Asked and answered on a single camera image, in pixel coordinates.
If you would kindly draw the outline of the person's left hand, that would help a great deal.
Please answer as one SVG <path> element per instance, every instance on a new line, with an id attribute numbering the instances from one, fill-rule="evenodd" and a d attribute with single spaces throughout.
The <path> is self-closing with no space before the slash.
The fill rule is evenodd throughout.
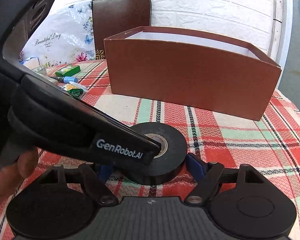
<path id="1" fill-rule="evenodd" d="M 0 170 L 0 198 L 9 197 L 24 179 L 33 174 L 38 159 L 38 148 L 34 147 L 21 154 L 16 163 Z"/>

